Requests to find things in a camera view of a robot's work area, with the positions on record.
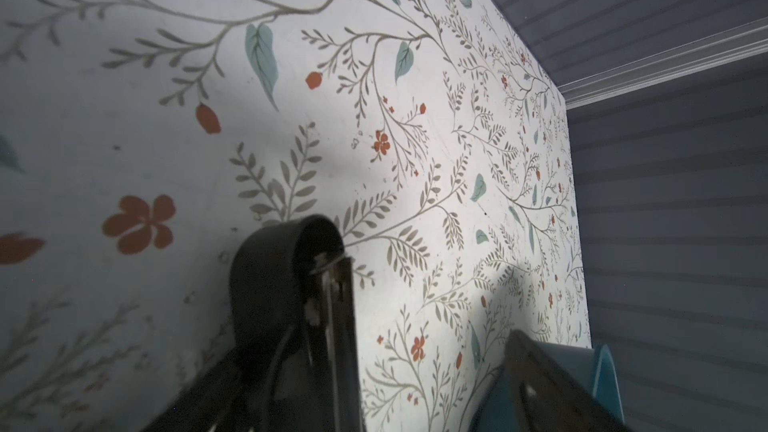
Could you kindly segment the black long stapler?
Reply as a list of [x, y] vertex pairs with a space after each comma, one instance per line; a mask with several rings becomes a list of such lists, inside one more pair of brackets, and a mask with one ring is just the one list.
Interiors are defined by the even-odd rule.
[[352, 260], [319, 214], [264, 227], [229, 295], [245, 419], [255, 431], [363, 431]]

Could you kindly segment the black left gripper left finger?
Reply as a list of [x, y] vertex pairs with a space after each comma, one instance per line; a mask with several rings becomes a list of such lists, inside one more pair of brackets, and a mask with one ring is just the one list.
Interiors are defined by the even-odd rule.
[[230, 414], [243, 390], [242, 370], [235, 349], [198, 377], [144, 432], [212, 431]]

